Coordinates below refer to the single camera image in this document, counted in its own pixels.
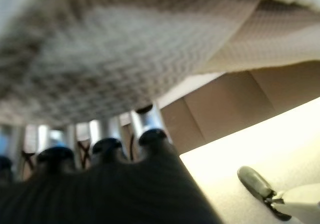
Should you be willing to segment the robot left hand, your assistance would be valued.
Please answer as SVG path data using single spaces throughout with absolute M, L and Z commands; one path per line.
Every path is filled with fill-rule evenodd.
M 32 176 L 3 181 L 3 224 L 219 224 L 221 219 L 172 144 L 155 104 L 131 112 L 133 160 L 114 120 L 93 121 L 91 166 L 77 170 L 67 145 L 42 139 Z

